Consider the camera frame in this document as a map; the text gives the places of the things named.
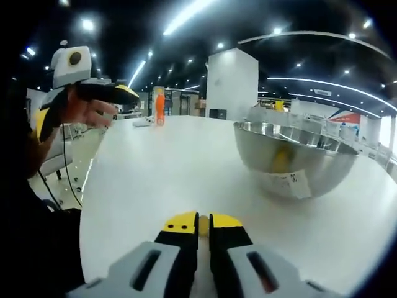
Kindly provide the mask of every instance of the ceiling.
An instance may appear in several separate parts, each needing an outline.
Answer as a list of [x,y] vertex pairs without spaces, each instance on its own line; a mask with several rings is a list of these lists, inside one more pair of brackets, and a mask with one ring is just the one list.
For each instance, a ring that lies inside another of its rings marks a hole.
[[[213,0],[163,35],[194,1],[61,0],[27,44],[35,55],[21,53],[28,59],[21,57],[14,77],[49,90],[52,72],[45,67],[67,40],[69,46],[88,45],[95,53],[93,76],[128,83],[145,60],[133,89],[199,86],[195,89],[205,98],[208,57],[238,47],[259,61],[259,91],[268,92],[259,96],[316,101],[369,117],[396,114],[397,45],[389,37],[395,34],[377,27],[384,20],[371,14],[372,7],[365,12],[351,1],[337,0]],[[83,20],[91,21],[93,29],[84,30]]]

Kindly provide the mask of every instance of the label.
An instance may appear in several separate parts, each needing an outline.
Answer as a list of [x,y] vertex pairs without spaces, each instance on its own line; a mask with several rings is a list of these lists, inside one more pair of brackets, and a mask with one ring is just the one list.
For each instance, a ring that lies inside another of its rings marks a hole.
[[305,170],[283,174],[261,173],[261,176],[265,188],[281,196],[292,196],[297,199],[312,196]]

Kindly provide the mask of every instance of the orange object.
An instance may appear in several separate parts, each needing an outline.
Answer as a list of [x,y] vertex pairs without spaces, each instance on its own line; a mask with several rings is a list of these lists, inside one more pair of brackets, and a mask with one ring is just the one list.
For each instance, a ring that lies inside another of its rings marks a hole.
[[157,95],[156,100],[156,123],[157,125],[164,125],[164,105],[166,97],[163,94]]

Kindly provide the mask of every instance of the cable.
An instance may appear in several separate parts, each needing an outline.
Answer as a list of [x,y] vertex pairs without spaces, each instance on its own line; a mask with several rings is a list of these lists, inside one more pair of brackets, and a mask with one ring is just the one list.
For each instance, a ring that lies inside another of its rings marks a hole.
[[66,175],[68,177],[69,185],[70,185],[70,190],[73,193],[73,196],[76,200],[76,202],[79,204],[80,207],[82,207],[79,199],[77,198],[76,194],[74,193],[73,187],[72,187],[72,182],[70,182],[70,176],[69,176],[69,171],[68,171],[68,164],[66,162],[66,140],[65,140],[65,125],[62,123],[62,134],[63,134],[63,160],[65,161],[65,169],[66,169]]
[[44,185],[45,185],[45,187],[47,188],[47,191],[50,193],[50,195],[51,195],[52,199],[54,200],[56,206],[59,208],[59,210],[62,210],[62,207],[61,207],[60,203],[58,203],[58,201],[55,199],[55,196],[54,196],[53,193],[50,191],[50,187],[48,186],[47,182],[45,181],[45,178],[44,178],[42,172],[40,172],[40,170],[38,170],[38,174],[39,174],[40,177],[42,178],[42,180],[43,180],[43,182],[44,182]]

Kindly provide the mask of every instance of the metal bowl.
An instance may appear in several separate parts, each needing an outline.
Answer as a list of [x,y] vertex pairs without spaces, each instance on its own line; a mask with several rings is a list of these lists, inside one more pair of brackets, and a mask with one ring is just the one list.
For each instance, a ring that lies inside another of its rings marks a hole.
[[347,176],[358,155],[335,139],[265,122],[234,123],[243,163],[268,192],[290,199],[318,197]]

